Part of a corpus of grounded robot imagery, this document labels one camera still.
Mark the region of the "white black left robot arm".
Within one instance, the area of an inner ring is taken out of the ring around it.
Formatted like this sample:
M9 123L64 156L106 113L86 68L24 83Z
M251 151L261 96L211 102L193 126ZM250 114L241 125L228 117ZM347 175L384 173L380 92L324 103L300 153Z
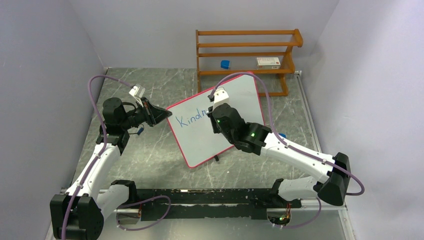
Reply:
M103 181L119 160L130 139L129 130L142 124L154 127L172 112L142 97L131 110L129 102L111 97L102 104L102 122L93 154L77 180L50 201L53 236L58 240L97 240L105 220L123 205L134 207L139 200L135 182L115 180L105 193Z

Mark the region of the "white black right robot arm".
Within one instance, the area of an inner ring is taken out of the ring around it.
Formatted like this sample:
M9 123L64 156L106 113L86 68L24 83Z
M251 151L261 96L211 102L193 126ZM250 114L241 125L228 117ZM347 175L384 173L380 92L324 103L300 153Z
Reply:
M299 179L277 179L270 193L270 202L282 207L288 201L318 198L333 205L345 202L351 177L349 157L341 152L324 154L281 138L262 124L245 122L239 112L224 103L209 107L213 132L222 134L237 150L270 157L303 171L308 176Z

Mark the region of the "blue marker cap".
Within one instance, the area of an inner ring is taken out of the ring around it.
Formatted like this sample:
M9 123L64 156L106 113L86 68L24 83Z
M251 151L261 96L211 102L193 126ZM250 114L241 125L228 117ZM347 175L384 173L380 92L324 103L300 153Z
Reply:
M142 132L144 131L144 128L143 127L141 127L138 131L137 131L137 135L140 135Z

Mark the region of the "pink framed whiteboard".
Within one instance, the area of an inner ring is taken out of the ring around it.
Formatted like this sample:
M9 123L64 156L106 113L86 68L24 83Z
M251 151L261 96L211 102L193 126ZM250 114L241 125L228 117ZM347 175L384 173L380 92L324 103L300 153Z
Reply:
M224 81L221 87L229 94L229 105L239 112L246 122L264 123L264 115L257 84L252 76L238 75ZM212 88L170 105L172 113L167 122L189 168L195 168L214 156L233 147L222 134L215 134L208 108Z

